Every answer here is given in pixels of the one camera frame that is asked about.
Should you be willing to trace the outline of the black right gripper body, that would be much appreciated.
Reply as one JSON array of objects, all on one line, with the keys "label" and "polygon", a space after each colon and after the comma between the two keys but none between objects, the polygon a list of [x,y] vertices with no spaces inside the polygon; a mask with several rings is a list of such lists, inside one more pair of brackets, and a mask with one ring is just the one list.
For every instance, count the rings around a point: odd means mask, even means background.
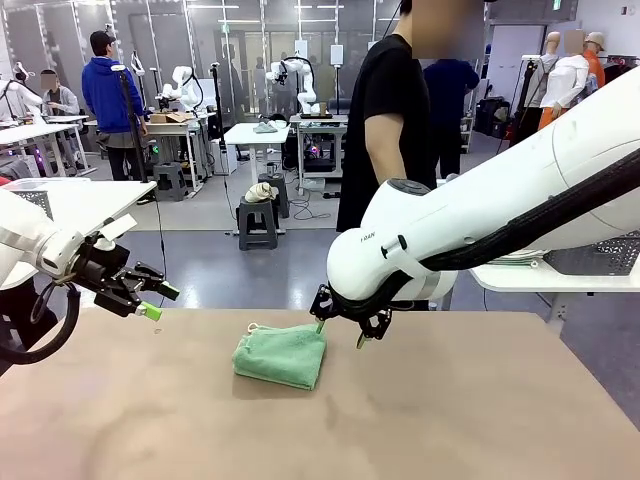
[{"label": "black right gripper body", "polygon": [[345,318],[373,317],[379,311],[387,309],[390,302],[382,294],[375,294],[365,300],[350,300],[342,297],[337,292],[332,292],[331,299],[334,309],[339,312],[340,316]]}]

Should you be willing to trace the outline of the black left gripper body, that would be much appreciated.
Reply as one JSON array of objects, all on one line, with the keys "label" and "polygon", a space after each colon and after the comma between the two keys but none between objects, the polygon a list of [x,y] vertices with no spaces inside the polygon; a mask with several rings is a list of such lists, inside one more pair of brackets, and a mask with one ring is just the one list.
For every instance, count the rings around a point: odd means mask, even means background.
[{"label": "black left gripper body", "polygon": [[128,250],[114,242],[104,250],[97,240],[84,240],[76,252],[74,282],[96,294],[124,299],[125,288],[118,273],[127,261]]}]

